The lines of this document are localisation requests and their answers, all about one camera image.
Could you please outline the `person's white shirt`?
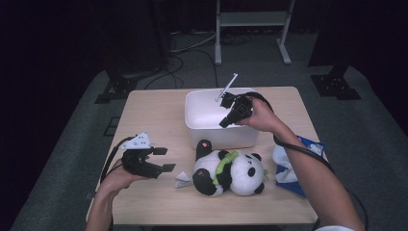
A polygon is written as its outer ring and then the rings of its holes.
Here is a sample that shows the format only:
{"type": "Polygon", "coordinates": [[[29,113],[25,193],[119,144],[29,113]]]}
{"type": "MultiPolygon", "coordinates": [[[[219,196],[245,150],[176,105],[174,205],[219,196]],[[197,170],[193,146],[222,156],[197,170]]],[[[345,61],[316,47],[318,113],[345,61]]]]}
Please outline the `person's white shirt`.
{"type": "Polygon", "coordinates": [[[320,227],[315,231],[354,231],[354,230],[340,225],[328,225],[320,227]]]}

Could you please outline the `black stand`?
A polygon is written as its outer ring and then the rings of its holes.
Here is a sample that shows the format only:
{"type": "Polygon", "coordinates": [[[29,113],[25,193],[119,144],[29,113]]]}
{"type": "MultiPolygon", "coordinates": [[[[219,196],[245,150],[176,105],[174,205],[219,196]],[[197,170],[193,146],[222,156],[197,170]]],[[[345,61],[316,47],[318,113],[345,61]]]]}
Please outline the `black stand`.
{"type": "Polygon", "coordinates": [[[95,104],[126,99],[138,84],[136,71],[126,62],[116,59],[105,59],[104,66],[109,81],[104,91],[97,96],[95,104]]]}
{"type": "Polygon", "coordinates": [[[332,96],[338,100],[360,100],[358,92],[344,78],[348,64],[335,64],[327,74],[315,74],[311,79],[322,97],[332,96]]]}

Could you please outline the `white plastic bin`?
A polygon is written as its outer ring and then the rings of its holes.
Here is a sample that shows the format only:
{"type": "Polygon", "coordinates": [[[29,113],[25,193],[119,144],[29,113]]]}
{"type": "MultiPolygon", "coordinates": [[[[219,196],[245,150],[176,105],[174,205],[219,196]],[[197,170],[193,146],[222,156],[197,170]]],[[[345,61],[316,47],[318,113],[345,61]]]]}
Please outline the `white plastic bin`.
{"type": "Polygon", "coordinates": [[[185,123],[192,147],[201,140],[212,143],[213,149],[235,149],[254,146],[259,132],[248,126],[231,124],[222,128],[219,123],[230,109],[220,106],[217,98],[222,89],[193,90],[185,100],[185,123]]]}

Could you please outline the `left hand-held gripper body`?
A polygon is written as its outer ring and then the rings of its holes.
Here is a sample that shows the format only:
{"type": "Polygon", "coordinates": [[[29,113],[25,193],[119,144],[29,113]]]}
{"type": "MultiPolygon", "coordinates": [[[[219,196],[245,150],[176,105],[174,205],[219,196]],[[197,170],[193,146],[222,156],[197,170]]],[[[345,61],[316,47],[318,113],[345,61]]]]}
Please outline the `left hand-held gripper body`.
{"type": "Polygon", "coordinates": [[[146,162],[154,147],[146,133],[136,135],[120,147],[124,149],[121,162],[125,170],[147,178],[157,179],[159,177],[161,172],[158,171],[158,168],[160,166],[146,162]]]}

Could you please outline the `person's left hand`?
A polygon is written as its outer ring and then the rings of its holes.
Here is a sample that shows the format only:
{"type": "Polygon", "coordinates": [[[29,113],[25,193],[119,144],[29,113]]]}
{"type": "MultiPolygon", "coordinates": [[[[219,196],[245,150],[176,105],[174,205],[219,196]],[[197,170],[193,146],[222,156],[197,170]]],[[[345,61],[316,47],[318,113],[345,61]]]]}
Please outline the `person's left hand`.
{"type": "Polygon", "coordinates": [[[105,179],[100,184],[98,194],[118,194],[128,188],[133,182],[143,180],[143,177],[134,175],[123,168],[123,163],[118,160],[105,179]]]}

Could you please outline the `blue wet wipe pack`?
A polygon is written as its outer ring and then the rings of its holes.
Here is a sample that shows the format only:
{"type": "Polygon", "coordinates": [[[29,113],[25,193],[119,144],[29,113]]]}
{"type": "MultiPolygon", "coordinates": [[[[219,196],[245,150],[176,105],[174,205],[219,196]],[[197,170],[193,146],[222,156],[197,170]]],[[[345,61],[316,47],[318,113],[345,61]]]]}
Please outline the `blue wet wipe pack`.
{"type": "MultiPolygon", "coordinates": [[[[298,136],[299,140],[311,151],[313,151],[316,155],[322,157],[324,154],[324,144],[322,142],[311,141],[306,138],[298,136]]],[[[278,183],[276,181],[276,185],[282,187],[290,192],[297,193],[303,197],[305,197],[305,192],[302,190],[299,181],[293,183],[278,183]]]]}

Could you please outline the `white wet wipe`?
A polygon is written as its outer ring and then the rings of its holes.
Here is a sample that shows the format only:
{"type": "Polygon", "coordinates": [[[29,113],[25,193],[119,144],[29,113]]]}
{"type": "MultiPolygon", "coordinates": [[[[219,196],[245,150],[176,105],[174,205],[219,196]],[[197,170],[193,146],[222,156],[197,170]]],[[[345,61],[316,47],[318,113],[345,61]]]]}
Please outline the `white wet wipe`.
{"type": "Polygon", "coordinates": [[[278,183],[287,184],[298,181],[287,153],[282,146],[276,145],[274,147],[272,160],[277,166],[275,179],[278,183]]]}

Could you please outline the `white metal stand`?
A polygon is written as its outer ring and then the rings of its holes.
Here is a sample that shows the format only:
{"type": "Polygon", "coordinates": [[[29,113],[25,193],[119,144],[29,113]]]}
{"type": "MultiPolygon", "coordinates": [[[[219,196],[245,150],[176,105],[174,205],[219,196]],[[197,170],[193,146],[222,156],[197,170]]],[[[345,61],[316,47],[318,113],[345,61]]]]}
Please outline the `white metal stand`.
{"type": "Polygon", "coordinates": [[[215,64],[222,64],[220,33],[227,27],[266,27],[281,26],[281,37],[276,40],[284,64],[291,64],[292,60],[287,51],[285,42],[293,16],[295,0],[290,0],[288,8],[281,12],[244,12],[224,13],[220,10],[220,0],[216,8],[216,42],[215,64]]]}

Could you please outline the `black tape square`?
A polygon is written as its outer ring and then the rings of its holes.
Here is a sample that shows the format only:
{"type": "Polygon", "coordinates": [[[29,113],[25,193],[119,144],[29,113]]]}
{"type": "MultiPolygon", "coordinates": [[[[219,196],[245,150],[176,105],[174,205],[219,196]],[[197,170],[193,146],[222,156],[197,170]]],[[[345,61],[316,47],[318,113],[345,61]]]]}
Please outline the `black tape square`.
{"type": "Polygon", "coordinates": [[[106,127],[104,129],[103,135],[105,137],[113,137],[115,135],[116,129],[118,127],[119,121],[120,121],[119,116],[111,117],[108,124],[106,125],[106,127]]]}

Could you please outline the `panda plush toy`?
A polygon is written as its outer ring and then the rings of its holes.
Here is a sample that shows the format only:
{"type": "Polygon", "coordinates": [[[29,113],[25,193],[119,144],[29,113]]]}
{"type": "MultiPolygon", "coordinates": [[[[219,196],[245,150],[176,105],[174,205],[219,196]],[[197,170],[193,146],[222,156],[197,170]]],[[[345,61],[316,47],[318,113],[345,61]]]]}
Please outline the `panda plush toy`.
{"type": "Polygon", "coordinates": [[[207,196],[220,196],[229,190],[241,196],[259,194],[268,175],[261,161],[257,153],[214,150],[210,141],[201,140],[196,147],[192,177],[181,172],[176,176],[175,188],[194,185],[207,196]]]}

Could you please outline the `person's right hand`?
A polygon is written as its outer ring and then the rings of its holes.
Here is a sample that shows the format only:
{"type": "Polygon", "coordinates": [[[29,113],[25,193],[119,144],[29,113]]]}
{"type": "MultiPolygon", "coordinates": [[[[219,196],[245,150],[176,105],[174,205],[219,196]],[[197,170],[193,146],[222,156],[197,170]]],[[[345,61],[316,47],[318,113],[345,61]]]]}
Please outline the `person's right hand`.
{"type": "Polygon", "coordinates": [[[247,125],[258,131],[271,132],[273,135],[288,129],[266,102],[257,98],[251,98],[250,101],[253,107],[252,115],[238,121],[237,125],[247,125]]]}

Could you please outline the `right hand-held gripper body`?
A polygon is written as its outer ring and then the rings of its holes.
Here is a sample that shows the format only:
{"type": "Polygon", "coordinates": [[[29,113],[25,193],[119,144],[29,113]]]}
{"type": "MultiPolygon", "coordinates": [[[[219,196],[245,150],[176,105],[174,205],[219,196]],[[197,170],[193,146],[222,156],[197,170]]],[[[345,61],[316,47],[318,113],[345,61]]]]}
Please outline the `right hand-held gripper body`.
{"type": "Polygon", "coordinates": [[[225,119],[244,119],[252,115],[252,103],[246,94],[229,91],[238,76],[238,73],[234,73],[232,79],[220,90],[215,98],[215,101],[219,103],[221,108],[230,110],[225,119]]]}

